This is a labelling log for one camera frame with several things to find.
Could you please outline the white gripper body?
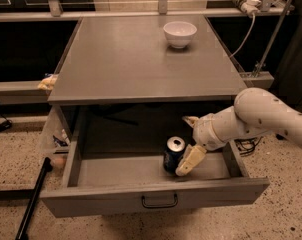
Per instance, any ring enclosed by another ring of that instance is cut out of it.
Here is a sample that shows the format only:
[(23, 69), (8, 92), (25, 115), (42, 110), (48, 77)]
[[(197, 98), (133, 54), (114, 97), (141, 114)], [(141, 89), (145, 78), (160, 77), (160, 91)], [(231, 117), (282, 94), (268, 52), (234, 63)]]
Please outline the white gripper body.
[(210, 113), (197, 119), (194, 123), (192, 134), (195, 143), (209, 151), (217, 150), (226, 145), (214, 131), (213, 116), (214, 114)]

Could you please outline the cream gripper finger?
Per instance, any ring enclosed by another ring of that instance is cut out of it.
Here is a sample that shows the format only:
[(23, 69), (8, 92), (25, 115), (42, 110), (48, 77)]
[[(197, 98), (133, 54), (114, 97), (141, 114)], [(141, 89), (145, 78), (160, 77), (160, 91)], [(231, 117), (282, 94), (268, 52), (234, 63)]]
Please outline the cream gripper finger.
[(189, 174), (206, 156), (207, 150), (201, 145), (188, 144), (175, 173), (178, 176)]
[(191, 128), (194, 128), (199, 118), (196, 116), (183, 116), (182, 120), (186, 122)]

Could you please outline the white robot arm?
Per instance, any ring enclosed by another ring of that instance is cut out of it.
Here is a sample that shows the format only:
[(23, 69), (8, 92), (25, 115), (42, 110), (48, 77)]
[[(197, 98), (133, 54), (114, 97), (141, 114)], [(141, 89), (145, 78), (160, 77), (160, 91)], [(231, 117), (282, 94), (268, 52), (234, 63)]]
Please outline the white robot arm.
[(189, 174), (208, 151), (224, 147), (236, 139), (278, 134), (302, 149), (302, 113), (292, 109), (272, 93), (247, 88), (235, 98), (234, 105), (202, 117), (185, 116), (193, 129), (194, 145), (188, 145), (175, 173)]

